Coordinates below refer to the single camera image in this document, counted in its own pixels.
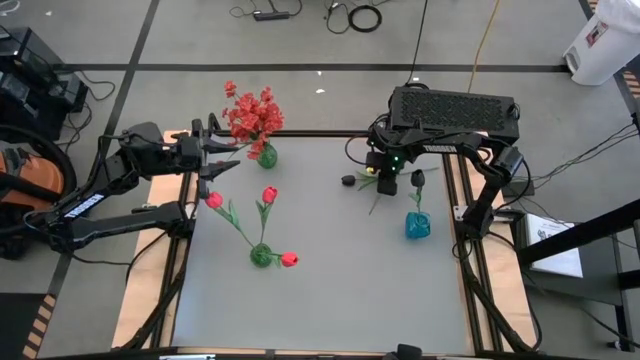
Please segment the black computer tower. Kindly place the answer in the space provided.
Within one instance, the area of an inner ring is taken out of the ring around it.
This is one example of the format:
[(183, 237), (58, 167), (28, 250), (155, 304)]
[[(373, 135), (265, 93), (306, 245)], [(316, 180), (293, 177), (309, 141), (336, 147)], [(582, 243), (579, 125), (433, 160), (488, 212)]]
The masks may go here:
[(509, 144), (519, 137), (520, 108), (512, 97), (396, 87), (386, 128), (440, 134), (486, 132)]

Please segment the orange vacuum cleaner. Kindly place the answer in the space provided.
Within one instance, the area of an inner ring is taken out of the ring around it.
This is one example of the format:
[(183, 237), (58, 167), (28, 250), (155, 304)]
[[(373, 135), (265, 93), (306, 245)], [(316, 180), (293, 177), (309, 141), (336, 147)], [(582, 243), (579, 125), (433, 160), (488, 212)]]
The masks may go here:
[(0, 124), (0, 258), (21, 258), (46, 236), (23, 219), (75, 190), (77, 177), (69, 157), (52, 141), (21, 127)]

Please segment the black power brick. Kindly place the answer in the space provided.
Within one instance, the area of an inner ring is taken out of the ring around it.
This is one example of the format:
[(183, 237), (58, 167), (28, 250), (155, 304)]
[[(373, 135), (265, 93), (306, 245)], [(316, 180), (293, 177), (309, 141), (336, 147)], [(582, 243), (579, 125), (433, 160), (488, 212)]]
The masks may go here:
[(517, 196), (533, 196), (534, 194), (534, 187), (525, 180), (511, 181), (502, 188), (502, 195), (504, 197), (515, 198)]

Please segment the wide dark green glass vase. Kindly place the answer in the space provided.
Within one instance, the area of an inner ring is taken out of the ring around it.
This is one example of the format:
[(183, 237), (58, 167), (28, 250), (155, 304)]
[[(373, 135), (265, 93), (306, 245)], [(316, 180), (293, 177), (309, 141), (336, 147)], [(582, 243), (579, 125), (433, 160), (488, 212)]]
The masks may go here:
[(273, 261), (271, 248), (265, 243), (255, 245), (250, 252), (252, 264), (258, 268), (267, 268)]

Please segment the black table frame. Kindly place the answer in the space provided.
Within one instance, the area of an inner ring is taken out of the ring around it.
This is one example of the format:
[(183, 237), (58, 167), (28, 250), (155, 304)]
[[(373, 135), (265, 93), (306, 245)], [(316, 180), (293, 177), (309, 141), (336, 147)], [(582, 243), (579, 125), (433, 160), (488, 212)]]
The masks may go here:
[(241, 165), (215, 188), (241, 212), (264, 186), (278, 188), (268, 235), (275, 248), (296, 251), (292, 269), (258, 269), (244, 242), (203, 209), (181, 269), (184, 284), (164, 315), (167, 341), (181, 348), (256, 352), (381, 353), (409, 343), (428, 353), (469, 355), (484, 349), (475, 296), (498, 320), (516, 350), (521, 343), (473, 275), (473, 242), (464, 241), (454, 207), (463, 202), (456, 159), (424, 155), (424, 206), (431, 234), (405, 237), (409, 179), (393, 196), (347, 188), (354, 166), (343, 151), (366, 145), (354, 131), (286, 130), (275, 137), (278, 165)]

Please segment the white paper booklet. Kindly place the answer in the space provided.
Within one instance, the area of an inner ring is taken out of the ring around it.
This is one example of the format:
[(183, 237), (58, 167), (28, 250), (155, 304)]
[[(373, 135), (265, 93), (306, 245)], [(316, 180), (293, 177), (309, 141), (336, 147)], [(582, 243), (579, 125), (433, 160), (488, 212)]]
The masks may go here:
[[(531, 213), (524, 216), (524, 235), (527, 246), (544, 242), (553, 236), (573, 228), (575, 223), (541, 217)], [(565, 249), (562, 252), (553, 248), (550, 256), (544, 256), (530, 264), (530, 269), (554, 275), (581, 279), (583, 267), (578, 248)]]

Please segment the blue patterned glass vase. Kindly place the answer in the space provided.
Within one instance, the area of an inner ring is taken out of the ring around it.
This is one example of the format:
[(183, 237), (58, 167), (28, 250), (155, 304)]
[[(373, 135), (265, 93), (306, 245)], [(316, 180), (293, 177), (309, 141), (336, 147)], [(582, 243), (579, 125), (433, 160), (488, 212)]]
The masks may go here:
[(405, 236), (408, 239), (422, 239), (431, 234), (430, 215), (424, 212), (409, 212), (405, 218)]

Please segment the black metal stand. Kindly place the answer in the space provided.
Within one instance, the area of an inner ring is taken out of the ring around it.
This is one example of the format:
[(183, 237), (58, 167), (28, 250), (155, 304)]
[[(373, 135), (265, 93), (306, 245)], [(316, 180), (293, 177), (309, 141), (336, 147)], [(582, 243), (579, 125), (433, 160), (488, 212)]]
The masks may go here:
[[(634, 233), (640, 259), (640, 199), (580, 223), (544, 242), (526, 246), (517, 255), (526, 285), (540, 292), (554, 292), (613, 306), (617, 327), (603, 327), (616, 339), (607, 345), (633, 352), (640, 350), (640, 339), (633, 339), (626, 292), (640, 289), (640, 269), (622, 269), (617, 234), (626, 230)], [(558, 252), (579, 249), (583, 267), (581, 279), (530, 269), (533, 261), (550, 256), (555, 247)]]

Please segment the red tulip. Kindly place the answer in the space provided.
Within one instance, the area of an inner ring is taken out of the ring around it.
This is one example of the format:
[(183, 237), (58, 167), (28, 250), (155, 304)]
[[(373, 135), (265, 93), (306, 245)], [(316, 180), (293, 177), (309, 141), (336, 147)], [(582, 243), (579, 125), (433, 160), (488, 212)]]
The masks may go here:
[(261, 236), (260, 242), (264, 241), (264, 233), (266, 230), (266, 224), (268, 222), (271, 208), (275, 204), (275, 200), (278, 196), (278, 190), (273, 186), (267, 186), (262, 193), (262, 200), (256, 202), (261, 220)]
[(282, 254), (270, 253), (269, 256), (277, 267), (294, 267), (299, 261), (299, 257), (295, 252), (285, 252)]
[(206, 205), (213, 209), (218, 215), (223, 217), (227, 222), (229, 222), (242, 236), (245, 242), (251, 247), (255, 248), (256, 245), (252, 243), (245, 232), (243, 231), (239, 216), (234, 207), (233, 201), (229, 200), (226, 202), (224, 197), (218, 192), (211, 192), (209, 196), (205, 199)]

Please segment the white bin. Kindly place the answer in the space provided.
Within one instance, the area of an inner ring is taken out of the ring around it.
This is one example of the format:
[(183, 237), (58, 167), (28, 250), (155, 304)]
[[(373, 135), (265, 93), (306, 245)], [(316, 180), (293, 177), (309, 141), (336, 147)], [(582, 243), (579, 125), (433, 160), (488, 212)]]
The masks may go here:
[(563, 58), (579, 85), (599, 86), (640, 55), (640, 0), (598, 0)]

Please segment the black equipment cart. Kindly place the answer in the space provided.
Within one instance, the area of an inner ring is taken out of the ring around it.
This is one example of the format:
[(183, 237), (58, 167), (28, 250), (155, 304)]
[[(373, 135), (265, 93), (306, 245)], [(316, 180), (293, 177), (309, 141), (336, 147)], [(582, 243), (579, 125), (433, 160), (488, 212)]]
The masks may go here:
[(60, 138), (66, 117), (82, 111), (87, 85), (58, 70), (63, 60), (29, 27), (0, 25), (0, 125)]

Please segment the wooden table side board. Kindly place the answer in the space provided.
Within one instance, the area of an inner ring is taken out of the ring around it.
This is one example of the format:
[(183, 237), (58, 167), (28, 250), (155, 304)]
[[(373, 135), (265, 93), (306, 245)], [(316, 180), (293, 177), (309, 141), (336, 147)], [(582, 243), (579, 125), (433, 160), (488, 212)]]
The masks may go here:
[[(456, 166), (456, 185), (461, 186), (458, 195), (463, 194), (465, 202), (475, 200), (485, 184), (482, 174), (462, 156), (458, 156)], [(521, 343), (533, 348), (538, 339), (537, 327), (531, 315), (516, 252), (509, 245), (513, 245), (514, 241), (510, 220), (496, 220), (490, 225), (489, 230), (500, 237), (487, 233), (483, 240), (476, 240), (469, 245), (469, 249), (472, 249), (469, 259), (472, 273), (479, 279), (481, 288), (491, 300), (491, 304), (508, 323), (510, 329), (507, 330), (512, 330), (511, 334), (517, 334)], [(492, 318), (480, 298), (474, 296), (478, 306), (481, 339), (485, 341), (484, 349), (516, 352), (516, 348), (507, 341), (507, 336), (500, 332), (499, 321)]]
[[(192, 175), (161, 175), (151, 181), (146, 202), (161, 205), (195, 199), (196, 180)], [(112, 346), (119, 348), (132, 340), (152, 311), (168, 292), (183, 263), (187, 241), (170, 238), (160, 230), (139, 233), (135, 255), (138, 257), (126, 284)]]

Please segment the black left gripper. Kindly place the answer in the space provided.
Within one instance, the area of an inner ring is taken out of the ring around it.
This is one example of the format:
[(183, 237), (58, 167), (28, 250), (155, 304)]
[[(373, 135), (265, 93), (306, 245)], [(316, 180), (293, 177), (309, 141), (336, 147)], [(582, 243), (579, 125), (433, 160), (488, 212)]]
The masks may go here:
[(215, 163), (206, 162), (206, 154), (233, 153), (239, 150), (238, 147), (220, 143), (210, 138), (205, 139), (206, 129), (201, 119), (194, 119), (191, 122), (191, 132), (181, 136), (180, 152), (181, 163), (190, 172), (194, 173), (196, 179), (196, 196), (202, 198), (202, 180), (213, 181), (217, 176), (240, 164), (239, 160), (218, 161)]

